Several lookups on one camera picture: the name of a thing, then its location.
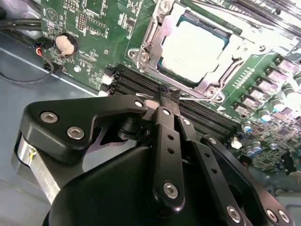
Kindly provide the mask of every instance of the gray metal panel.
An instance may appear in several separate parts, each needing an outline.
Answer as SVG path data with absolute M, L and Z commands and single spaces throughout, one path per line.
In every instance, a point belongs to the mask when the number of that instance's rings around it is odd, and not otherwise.
M 0 33 L 4 48 L 26 60 L 41 65 L 30 49 Z M 0 51 L 0 72 L 15 79 L 35 79 L 45 72 Z M 91 95 L 51 77 L 47 82 L 20 86 L 0 79 L 0 225 L 40 226 L 50 205 L 44 193 L 17 176 L 10 160 L 24 108 L 36 101 L 91 97 Z

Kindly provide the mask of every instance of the black cable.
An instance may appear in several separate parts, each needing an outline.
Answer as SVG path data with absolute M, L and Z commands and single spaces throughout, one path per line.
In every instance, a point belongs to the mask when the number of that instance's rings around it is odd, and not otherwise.
M 11 78 L 5 76 L 4 74 L 2 74 L 1 72 L 0 72 L 0 78 L 4 79 L 5 81 L 9 81 L 11 83 L 18 84 L 18 85 L 33 85 L 36 83 L 43 82 L 43 81 L 47 80 L 48 78 L 50 78 L 50 76 L 55 72 L 55 68 L 54 68 L 53 63 L 46 56 L 41 55 L 41 58 L 43 58 L 43 60 L 45 60 L 50 65 L 50 71 L 43 78 L 29 80 L 29 81 L 20 81 L 20 80 L 11 79 Z
M 0 26 L 0 30 L 12 29 L 12 30 L 26 30 L 26 31 L 41 31 L 41 26 L 38 25 L 15 25 L 15 26 Z
M 6 19 L 0 20 L 0 26 L 41 24 L 40 19 Z

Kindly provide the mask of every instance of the motherboard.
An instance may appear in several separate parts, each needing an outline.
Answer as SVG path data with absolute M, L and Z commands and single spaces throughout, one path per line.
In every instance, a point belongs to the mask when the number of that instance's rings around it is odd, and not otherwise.
M 274 7 L 273 14 L 280 10 L 299 20 L 283 1 L 245 0 L 240 7 L 206 2 L 236 12 L 248 12 L 247 3 L 263 12 Z M 272 172 L 291 151 L 301 170 L 297 35 L 254 26 L 193 0 L 42 0 L 41 5 L 43 36 L 55 41 L 45 55 L 65 74 L 103 92 L 103 84 L 114 82 L 106 68 L 122 64 L 181 90 L 182 100 L 239 123 L 243 136 L 229 140 L 237 158 L 248 156 L 253 166 Z

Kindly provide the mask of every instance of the ic chip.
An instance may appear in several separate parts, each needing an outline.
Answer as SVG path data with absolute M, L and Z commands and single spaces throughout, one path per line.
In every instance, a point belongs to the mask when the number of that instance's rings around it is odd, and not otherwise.
M 247 115 L 249 114 L 249 111 L 248 109 L 244 108 L 243 106 L 241 105 L 236 105 L 234 107 L 234 111 L 236 111 L 237 113 L 241 114 L 241 115 Z
M 242 103 L 250 108 L 256 107 L 256 101 L 251 100 L 250 98 L 245 98 Z
M 278 133 L 279 133 L 280 135 L 287 135 L 287 134 L 290 133 L 290 131 L 288 131 L 288 130 L 286 130 L 286 129 L 282 129 L 282 130 L 279 130 Z
M 268 159 L 265 159 L 265 160 L 263 160 L 262 162 L 264 162 L 265 164 L 270 164 L 270 163 L 271 163 L 271 161 L 268 160 Z
M 267 77 L 275 82 L 285 82 L 288 79 L 286 75 L 275 70 L 271 71 Z
M 263 132 L 263 131 L 264 131 L 264 129 L 263 129 L 263 128 L 258 128 L 258 129 L 257 129 L 257 131 L 259 131 L 259 132 Z
M 284 114 L 290 114 L 290 113 L 292 113 L 293 111 L 292 111 L 292 109 L 290 109 L 290 108 L 288 108 L 288 107 L 286 107 L 283 111 L 282 111 L 282 113 L 284 113 Z
M 278 89 L 276 84 L 272 84 L 268 81 L 262 80 L 258 83 L 258 87 L 266 92 L 274 92 Z
M 297 124 L 301 125 L 301 117 L 296 118 L 296 120 L 297 120 Z
M 251 97 L 254 97 L 255 99 L 257 100 L 262 100 L 264 99 L 264 93 L 263 92 L 260 92 L 259 90 L 256 90 L 256 89 L 252 89 L 250 91 L 250 96 Z
M 278 67 L 284 71 L 295 73 L 299 70 L 299 66 L 295 65 L 293 62 L 283 59 L 279 64 Z
M 134 25 L 135 25 L 135 19 L 129 18 L 129 19 L 127 20 L 127 24 L 130 25 L 130 26 L 134 26 Z
M 292 140 L 292 139 L 289 139 L 287 142 L 286 142 L 288 145 L 291 145 L 291 146 L 294 146 L 297 142 Z

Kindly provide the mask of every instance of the green circuit board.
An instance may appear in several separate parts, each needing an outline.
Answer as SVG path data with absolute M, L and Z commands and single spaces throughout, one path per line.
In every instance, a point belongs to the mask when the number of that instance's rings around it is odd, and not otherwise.
M 60 57 L 55 49 L 47 55 L 74 79 L 100 90 L 107 65 L 133 65 L 127 49 L 139 48 L 155 8 L 153 0 L 43 0 L 43 36 L 54 39 L 66 32 L 79 44 L 77 54 Z M 81 67 L 80 72 L 74 66 Z
M 219 17 L 191 3 L 182 0 L 200 14 L 206 15 L 235 33 L 240 30 Z M 225 1 L 212 0 L 224 7 L 231 7 Z M 42 32 L 43 36 L 55 39 L 63 32 L 73 35 L 79 44 L 77 54 L 64 58 L 52 48 L 45 54 L 59 65 L 64 65 L 64 73 L 96 90 L 100 90 L 104 69 L 107 65 L 123 64 L 135 69 L 134 63 L 128 58 L 130 48 L 139 48 L 145 31 L 155 8 L 153 0 L 42 0 Z M 301 58 L 301 42 L 295 42 L 284 56 L 299 62 Z M 279 54 L 271 50 L 263 56 L 252 55 L 235 73 L 223 89 L 226 99 L 221 104 L 202 102 L 201 104 L 237 122 L 250 121 L 252 132 L 244 141 L 244 148 L 233 151 L 236 157 L 246 154 L 245 147 L 252 145 L 254 140 L 261 143 L 262 151 L 253 156 L 253 165 L 263 171 L 273 171 L 275 163 L 287 150 L 293 150 L 296 156 L 301 155 L 301 126 L 296 122 L 298 117 L 293 111 L 273 113 L 270 100 L 273 95 L 265 98 L 251 114 L 242 117 L 234 110 L 234 105 L 256 84 L 269 66 L 274 66 Z M 267 109 L 272 112 L 270 122 L 262 122 L 258 112 Z M 272 150 L 269 145 L 277 144 Z

